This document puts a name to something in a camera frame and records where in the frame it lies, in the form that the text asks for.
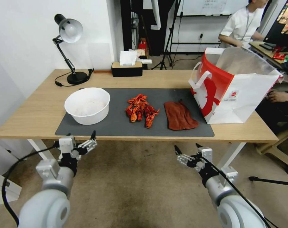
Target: gray desk mat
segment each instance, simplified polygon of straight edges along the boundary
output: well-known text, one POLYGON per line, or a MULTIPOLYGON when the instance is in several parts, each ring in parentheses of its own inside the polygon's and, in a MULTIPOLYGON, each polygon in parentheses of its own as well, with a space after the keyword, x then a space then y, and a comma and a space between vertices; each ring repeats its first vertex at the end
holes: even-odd
POLYGON ((71 115, 66 113, 55 134, 63 136, 71 133, 71 135, 89 136, 93 130, 96 130, 97 136, 214 136, 211 126, 206 123, 190 89, 104 88, 104 90, 110 94, 109 113, 104 120, 93 125, 81 125, 71 115), (150 129, 145 128, 144 118, 141 122, 130 123, 124 111, 128 107, 127 100, 137 96, 139 93, 146 95, 147 102, 156 110, 160 109, 159 115, 154 118, 150 129), (164 103, 167 101, 178 102, 180 99, 183 100, 190 110, 192 118, 199 122, 197 128, 179 131, 168 129, 164 103))

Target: person's hand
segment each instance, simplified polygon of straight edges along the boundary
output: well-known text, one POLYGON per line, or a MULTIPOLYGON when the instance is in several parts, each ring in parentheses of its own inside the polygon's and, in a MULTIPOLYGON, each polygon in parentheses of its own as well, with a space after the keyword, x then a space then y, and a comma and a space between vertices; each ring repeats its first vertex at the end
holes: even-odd
POLYGON ((236 47, 241 48, 243 43, 241 41, 236 41, 236 47))
POLYGON ((287 92, 279 92, 279 91, 273 91, 270 92, 268 95, 268 99, 270 102, 286 102, 288 101, 288 93, 287 92))

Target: whiteboard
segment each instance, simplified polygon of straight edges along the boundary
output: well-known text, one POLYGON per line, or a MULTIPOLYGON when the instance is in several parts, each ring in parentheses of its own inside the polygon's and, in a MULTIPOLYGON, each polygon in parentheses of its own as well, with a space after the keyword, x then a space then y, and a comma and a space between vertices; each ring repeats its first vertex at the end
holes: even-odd
POLYGON ((248 0, 181 0, 177 15, 180 15, 182 8, 183 16, 229 15, 247 4, 248 0))

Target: desk lamp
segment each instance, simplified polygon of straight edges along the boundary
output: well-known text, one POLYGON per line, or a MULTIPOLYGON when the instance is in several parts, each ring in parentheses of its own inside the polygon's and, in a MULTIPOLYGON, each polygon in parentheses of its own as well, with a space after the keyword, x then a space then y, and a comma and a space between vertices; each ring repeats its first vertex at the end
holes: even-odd
POLYGON ((55 22, 59 25, 59 35, 52 41, 62 54, 65 62, 71 70, 71 74, 68 75, 67 81, 69 84, 78 85, 88 80, 88 76, 84 72, 75 72, 75 67, 72 62, 66 58, 59 44, 61 42, 75 43, 78 41, 83 33, 83 26, 80 22, 74 19, 65 18, 61 14, 57 14, 54 17, 55 22))

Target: chair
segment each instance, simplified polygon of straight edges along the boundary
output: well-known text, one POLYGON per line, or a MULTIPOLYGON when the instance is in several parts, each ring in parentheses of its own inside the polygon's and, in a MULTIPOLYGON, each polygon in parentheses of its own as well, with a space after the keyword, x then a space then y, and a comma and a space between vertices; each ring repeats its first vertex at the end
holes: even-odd
POLYGON ((285 140, 288 139, 288 129, 284 130, 282 132, 280 132, 277 135, 279 141, 272 144, 272 143, 264 143, 263 145, 259 145, 256 147, 256 151, 261 154, 267 154, 270 153, 272 155, 274 155, 275 157, 277 157, 278 159, 280 159, 281 161, 283 161, 285 164, 288 165, 288 155, 286 155, 285 153, 283 153, 281 150, 278 149, 278 145, 280 145, 281 143, 283 143, 285 140))

